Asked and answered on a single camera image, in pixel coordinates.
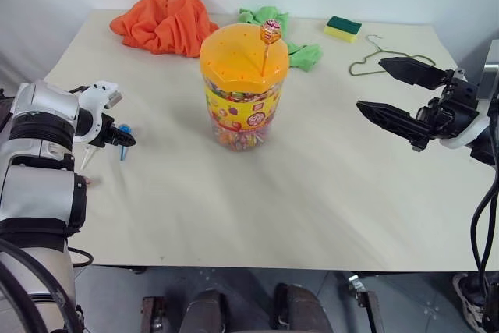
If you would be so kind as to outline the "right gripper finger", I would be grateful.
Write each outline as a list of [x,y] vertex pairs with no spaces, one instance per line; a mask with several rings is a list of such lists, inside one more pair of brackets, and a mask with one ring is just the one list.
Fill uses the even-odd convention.
[[383,58],[379,65],[394,79],[436,90],[448,82],[448,72],[408,57]]
[[357,101],[356,107],[373,124],[407,140],[415,151],[426,149],[431,127],[424,121],[385,103]]

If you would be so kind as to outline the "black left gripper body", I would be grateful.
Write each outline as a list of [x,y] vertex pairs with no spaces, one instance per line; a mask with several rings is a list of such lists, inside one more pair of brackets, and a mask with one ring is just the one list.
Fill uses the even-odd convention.
[[102,115],[101,141],[103,144],[118,144],[115,120],[107,114]]

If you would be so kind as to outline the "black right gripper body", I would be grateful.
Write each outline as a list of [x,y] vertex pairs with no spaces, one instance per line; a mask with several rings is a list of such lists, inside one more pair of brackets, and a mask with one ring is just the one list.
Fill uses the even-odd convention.
[[430,139],[451,139],[477,117],[476,86],[465,79],[464,69],[448,70],[440,97],[432,98],[416,118],[430,127]]

